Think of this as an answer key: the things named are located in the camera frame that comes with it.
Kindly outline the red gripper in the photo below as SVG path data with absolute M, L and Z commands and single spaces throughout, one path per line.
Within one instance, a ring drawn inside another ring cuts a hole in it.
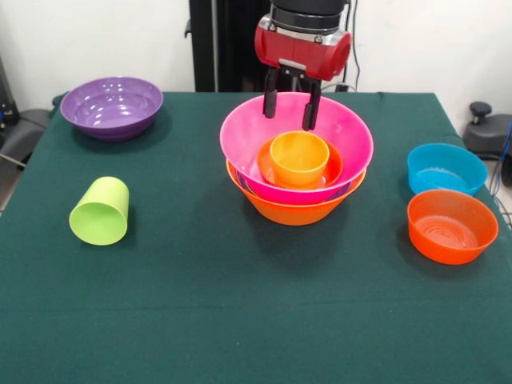
M 310 100 L 305 105 L 302 128 L 316 126 L 321 100 L 321 81 L 340 75 L 350 56 L 351 33 L 337 30 L 328 35 L 312 35 L 285 30 L 263 16 L 255 30 L 254 48 L 260 62 L 269 66 L 263 100 L 263 114 L 273 118 L 276 111 L 279 69 L 282 66 L 301 70 L 309 86 Z

